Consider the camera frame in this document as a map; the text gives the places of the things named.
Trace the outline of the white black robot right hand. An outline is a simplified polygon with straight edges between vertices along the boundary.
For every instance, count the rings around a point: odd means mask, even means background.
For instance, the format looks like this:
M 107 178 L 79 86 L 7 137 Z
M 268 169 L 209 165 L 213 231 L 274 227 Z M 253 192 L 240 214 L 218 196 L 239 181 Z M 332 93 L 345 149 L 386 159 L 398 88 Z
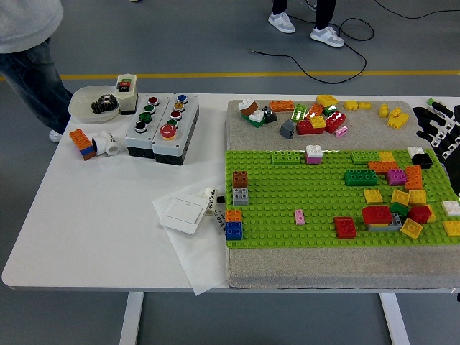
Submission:
M 429 100 L 432 111 L 423 107 L 414 107 L 421 130 L 416 134 L 427 140 L 439 162 L 445 167 L 451 186 L 459 196 L 459 105 L 454 110 L 443 104 Z

